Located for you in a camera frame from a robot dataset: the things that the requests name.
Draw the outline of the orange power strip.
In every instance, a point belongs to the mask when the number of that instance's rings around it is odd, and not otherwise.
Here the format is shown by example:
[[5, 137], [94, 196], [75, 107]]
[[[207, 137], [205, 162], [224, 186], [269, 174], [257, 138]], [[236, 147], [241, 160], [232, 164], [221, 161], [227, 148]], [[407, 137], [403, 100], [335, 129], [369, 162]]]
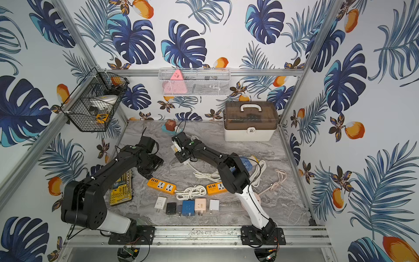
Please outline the orange power strip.
[[164, 192], [170, 195], [174, 195], [176, 193], [176, 185], [156, 179], [156, 178], [149, 179], [147, 185], [148, 187], [152, 189], [155, 189], [157, 191]]
[[210, 196], [228, 192], [222, 182], [207, 185], [206, 191]]

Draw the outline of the white charger plug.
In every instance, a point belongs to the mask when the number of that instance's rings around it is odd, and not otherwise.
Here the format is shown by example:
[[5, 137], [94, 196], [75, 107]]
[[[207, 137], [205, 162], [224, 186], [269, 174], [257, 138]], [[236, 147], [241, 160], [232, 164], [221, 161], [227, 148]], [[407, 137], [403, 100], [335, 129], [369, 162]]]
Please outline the white charger plug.
[[159, 196], [155, 202], [155, 209], [157, 211], [163, 210], [167, 203], [167, 198], [163, 196]]

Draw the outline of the black charger plug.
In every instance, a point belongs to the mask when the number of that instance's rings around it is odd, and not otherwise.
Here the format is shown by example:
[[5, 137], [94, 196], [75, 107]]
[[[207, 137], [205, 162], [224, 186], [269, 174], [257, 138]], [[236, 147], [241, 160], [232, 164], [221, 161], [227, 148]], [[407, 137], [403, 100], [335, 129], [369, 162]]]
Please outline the black charger plug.
[[175, 203], [175, 202], [167, 203], [166, 212], [165, 213], [167, 215], [174, 215], [174, 214], [176, 214], [177, 213], [177, 203]]

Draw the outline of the small grey plug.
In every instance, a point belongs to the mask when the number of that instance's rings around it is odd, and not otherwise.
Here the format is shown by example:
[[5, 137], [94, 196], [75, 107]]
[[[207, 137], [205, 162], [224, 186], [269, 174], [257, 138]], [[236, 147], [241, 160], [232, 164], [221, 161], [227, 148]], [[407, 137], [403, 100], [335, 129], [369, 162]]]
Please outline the small grey plug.
[[182, 209], [183, 209], [183, 205], [177, 206], [177, 214], [179, 217], [182, 217]]

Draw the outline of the blue cube adapter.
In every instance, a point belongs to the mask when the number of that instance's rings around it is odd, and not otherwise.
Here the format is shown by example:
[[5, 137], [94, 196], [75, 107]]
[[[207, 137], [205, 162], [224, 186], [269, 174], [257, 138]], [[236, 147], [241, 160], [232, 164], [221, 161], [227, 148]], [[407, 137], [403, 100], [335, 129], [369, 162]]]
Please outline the blue cube adapter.
[[181, 215], [184, 217], [195, 216], [195, 201], [184, 200], [182, 203]]

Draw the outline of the pink cube adapter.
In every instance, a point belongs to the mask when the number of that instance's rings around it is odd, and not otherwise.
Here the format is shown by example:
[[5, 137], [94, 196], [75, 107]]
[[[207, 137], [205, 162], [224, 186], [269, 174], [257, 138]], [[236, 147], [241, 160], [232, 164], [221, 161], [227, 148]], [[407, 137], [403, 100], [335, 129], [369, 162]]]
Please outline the pink cube adapter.
[[195, 199], [194, 211], [198, 216], [202, 216], [206, 212], [207, 210], [206, 203], [207, 201], [205, 198]]

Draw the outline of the round pink power socket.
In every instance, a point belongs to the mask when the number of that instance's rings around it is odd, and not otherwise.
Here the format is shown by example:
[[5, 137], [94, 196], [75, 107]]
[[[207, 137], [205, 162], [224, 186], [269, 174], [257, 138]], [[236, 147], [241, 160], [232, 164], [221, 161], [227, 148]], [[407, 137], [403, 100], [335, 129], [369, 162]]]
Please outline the round pink power socket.
[[240, 196], [241, 207], [245, 210], [256, 210], [261, 209], [261, 199], [257, 193], [253, 193], [252, 196], [244, 194]]

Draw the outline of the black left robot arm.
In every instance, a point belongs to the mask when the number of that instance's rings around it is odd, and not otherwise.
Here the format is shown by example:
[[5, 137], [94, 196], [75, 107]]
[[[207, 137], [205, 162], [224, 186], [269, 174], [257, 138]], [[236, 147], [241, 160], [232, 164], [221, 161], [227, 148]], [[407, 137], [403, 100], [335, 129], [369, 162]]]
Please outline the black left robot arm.
[[95, 175], [67, 183], [63, 193], [61, 220], [91, 230], [126, 234], [131, 230], [133, 221], [109, 211], [104, 195], [127, 171], [137, 168], [138, 173], [149, 180], [163, 163], [162, 158], [148, 153], [143, 146], [123, 147]]

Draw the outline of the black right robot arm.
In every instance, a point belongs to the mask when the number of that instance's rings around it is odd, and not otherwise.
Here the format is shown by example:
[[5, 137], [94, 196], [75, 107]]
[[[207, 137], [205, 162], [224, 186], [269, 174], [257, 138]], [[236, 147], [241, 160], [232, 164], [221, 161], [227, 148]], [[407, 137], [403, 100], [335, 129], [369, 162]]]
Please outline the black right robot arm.
[[252, 226], [264, 241], [277, 236], [277, 225], [257, 201], [249, 172], [238, 154], [218, 152], [199, 139], [187, 137], [183, 132], [173, 136], [171, 140], [178, 149], [175, 156], [179, 162], [197, 159], [217, 168], [225, 189], [238, 197], [251, 219]]

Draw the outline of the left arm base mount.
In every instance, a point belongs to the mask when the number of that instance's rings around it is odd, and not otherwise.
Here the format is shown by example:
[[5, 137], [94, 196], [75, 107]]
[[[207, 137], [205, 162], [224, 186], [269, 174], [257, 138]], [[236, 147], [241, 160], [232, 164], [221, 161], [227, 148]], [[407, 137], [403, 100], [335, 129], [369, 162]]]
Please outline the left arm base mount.
[[112, 233], [109, 237], [109, 245], [151, 245], [155, 237], [154, 226], [131, 227], [125, 234]]

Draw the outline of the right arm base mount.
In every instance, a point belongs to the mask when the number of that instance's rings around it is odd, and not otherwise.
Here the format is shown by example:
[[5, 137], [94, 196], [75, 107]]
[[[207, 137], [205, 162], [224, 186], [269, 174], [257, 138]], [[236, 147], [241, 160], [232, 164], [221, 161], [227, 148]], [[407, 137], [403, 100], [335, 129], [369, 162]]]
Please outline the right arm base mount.
[[240, 239], [243, 245], [253, 247], [287, 244], [283, 229], [278, 227], [268, 233], [254, 226], [243, 226], [240, 230]]

